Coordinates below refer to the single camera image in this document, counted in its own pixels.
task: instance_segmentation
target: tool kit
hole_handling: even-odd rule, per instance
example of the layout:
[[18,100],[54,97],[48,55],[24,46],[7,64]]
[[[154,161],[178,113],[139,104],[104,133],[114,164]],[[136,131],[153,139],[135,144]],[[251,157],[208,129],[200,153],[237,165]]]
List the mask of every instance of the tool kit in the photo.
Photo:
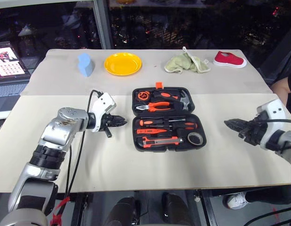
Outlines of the tool kit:
[[186,88],[156,87],[133,91],[133,139],[141,152],[186,151],[206,144],[200,119]]

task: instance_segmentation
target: laptop screen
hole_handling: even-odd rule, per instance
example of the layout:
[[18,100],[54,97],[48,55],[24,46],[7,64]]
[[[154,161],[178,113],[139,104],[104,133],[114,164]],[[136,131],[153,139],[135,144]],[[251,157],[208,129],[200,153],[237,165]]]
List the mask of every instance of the laptop screen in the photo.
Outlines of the laptop screen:
[[28,81],[30,73],[9,41],[0,42],[0,84]]

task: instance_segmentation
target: green towel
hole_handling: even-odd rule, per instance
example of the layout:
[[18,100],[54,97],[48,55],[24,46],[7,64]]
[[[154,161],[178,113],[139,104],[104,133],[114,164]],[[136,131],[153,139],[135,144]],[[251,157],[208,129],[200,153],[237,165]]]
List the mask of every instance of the green towel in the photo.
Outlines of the green towel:
[[189,54],[185,46],[183,47],[184,53],[178,56],[171,58],[164,69],[171,72],[182,73],[184,70],[191,70],[197,73],[204,73],[210,71],[210,67],[207,65],[208,60],[201,61],[200,58],[192,56]]

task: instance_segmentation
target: laptop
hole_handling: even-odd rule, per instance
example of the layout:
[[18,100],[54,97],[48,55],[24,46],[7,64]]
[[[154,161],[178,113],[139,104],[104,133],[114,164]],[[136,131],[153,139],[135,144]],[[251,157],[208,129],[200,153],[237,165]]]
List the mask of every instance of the laptop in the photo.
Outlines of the laptop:
[[0,118],[14,107],[30,76],[11,43],[0,42]]

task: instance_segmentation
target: yellow plate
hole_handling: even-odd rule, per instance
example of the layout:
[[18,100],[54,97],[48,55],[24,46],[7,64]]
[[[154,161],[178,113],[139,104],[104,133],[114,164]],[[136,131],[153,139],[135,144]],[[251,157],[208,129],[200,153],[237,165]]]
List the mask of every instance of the yellow plate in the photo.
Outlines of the yellow plate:
[[141,59],[131,53],[115,53],[104,62],[104,68],[114,75],[126,76],[137,72],[142,65]]

